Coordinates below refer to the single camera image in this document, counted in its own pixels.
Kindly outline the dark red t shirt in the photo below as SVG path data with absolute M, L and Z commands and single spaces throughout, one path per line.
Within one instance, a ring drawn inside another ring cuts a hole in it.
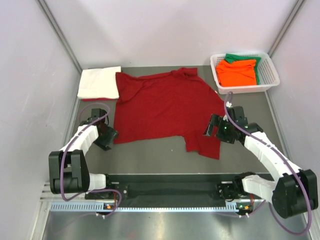
M 115 144 L 179 136 L 187 152 L 220 158 L 221 142 L 204 133 L 211 115 L 224 115 L 224 102 L 197 68 L 140 77 L 118 72 L 116 85 Z

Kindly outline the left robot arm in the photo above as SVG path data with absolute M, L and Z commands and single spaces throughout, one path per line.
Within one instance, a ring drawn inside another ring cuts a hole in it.
M 90 173 L 86 154 L 92 145 L 103 151 L 111 149 L 110 144 L 118 132 L 109 126 L 106 110 L 94 108 L 91 116 L 80 123 L 71 140 L 60 150 L 48 156 L 49 186 L 53 194 L 78 194 L 96 191 L 102 198 L 109 198 L 114 191 L 105 174 Z

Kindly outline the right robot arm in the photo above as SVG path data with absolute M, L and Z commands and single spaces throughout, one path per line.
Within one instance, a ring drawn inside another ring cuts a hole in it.
M 240 142 L 268 170 L 272 180 L 254 172 L 244 172 L 232 180 L 231 199 L 253 194 L 273 205 L 276 213 L 287 219 L 318 208 L 317 176 L 291 162 L 268 139 L 255 122 L 249 123 L 243 107 L 226 108 L 227 114 L 212 114 L 205 136 L 215 136 L 221 142 Z

